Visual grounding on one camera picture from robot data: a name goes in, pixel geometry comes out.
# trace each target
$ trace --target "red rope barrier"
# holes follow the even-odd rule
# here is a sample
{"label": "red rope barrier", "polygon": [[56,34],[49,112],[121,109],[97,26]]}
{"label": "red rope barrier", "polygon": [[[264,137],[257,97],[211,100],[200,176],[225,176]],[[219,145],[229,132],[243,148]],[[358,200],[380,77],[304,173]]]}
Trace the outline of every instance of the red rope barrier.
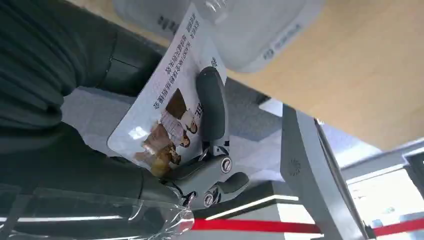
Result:
{"label": "red rope barrier", "polygon": [[195,219],[191,230],[233,230],[273,233],[307,233],[319,234],[320,229],[315,224],[281,222],[281,221],[256,221],[256,220],[228,220]]}
{"label": "red rope barrier", "polygon": [[424,229],[424,218],[374,228],[377,237]]}
{"label": "red rope barrier", "polygon": [[[424,218],[410,220],[392,225],[377,227],[374,233],[377,237],[413,232],[424,229]],[[315,224],[280,222],[280,221],[258,221],[258,220],[230,220],[214,219],[204,220],[196,219],[191,230],[230,230],[246,232],[272,232],[272,233],[302,233],[302,234],[320,234],[321,231]]]}

